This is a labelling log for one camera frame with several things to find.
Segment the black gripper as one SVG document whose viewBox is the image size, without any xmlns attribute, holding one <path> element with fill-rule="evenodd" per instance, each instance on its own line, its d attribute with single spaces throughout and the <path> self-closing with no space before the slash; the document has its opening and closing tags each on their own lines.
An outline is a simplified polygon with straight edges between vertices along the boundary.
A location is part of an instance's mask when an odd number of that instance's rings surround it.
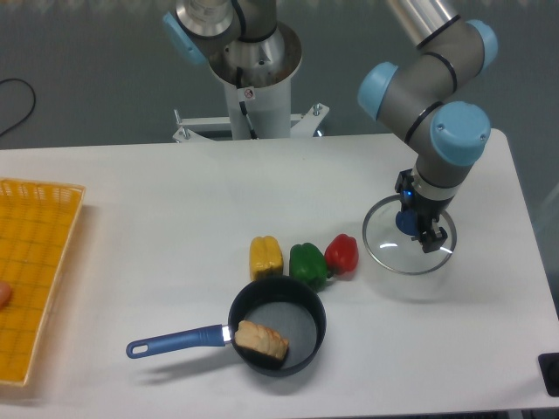
<svg viewBox="0 0 559 419">
<path fill-rule="evenodd" d="M 427 182 L 415 169 L 398 174 L 395 185 L 400 202 L 396 226 L 411 240 L 421 243 L 424 253 L 438 251 L 447 239 L 443 227 L 434 227 L 454 198 L 454 189 L 442 189 Z"/>
</svg>

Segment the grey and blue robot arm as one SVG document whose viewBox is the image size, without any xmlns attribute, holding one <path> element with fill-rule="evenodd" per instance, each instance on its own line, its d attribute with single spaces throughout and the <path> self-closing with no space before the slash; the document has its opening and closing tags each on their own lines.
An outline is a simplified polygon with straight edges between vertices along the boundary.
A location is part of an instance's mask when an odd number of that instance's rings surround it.
<svg viewBox="0 0 559 419">
<path fill-rule="evenodd" d="M 392 1 L 390 8 L 418 59 L 404 69 L 376 65 L 357 100 L 417 153 L 414 167 L 397 178 L 396 225 L 431 253 L 448 237 L 439 218 L 491 132 L 482 109 L 452 96 L 494 61 L 498 41 L 488 25 L 462 19 L 445 1 Z M 207 63 L 221 82 L 234 138 L 291 134 L 291 79 L 302 50 L 295 32 L 278 20 L 275 2 L 179 1 L 162 21 L 179 53 Z"/>
</svg>

